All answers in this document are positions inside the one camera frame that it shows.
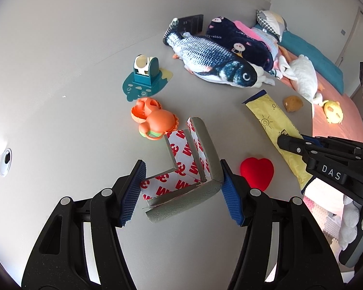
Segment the white gloved hand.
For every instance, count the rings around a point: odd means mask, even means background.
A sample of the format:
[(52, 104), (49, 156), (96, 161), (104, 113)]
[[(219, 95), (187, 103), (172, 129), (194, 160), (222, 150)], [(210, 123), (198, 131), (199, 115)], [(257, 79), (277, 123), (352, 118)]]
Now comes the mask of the white gloved hand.
[(343, 196), (344, 209), (342, 213), (342, 222), (338, 235), (338, 243), (342, 250), (345, 250), (357, 237), (357, 225), (360, 224), (363, 230), (363, 219), (360, 221), (360, 209), (354, 204), (354, 201), (348, 196)]

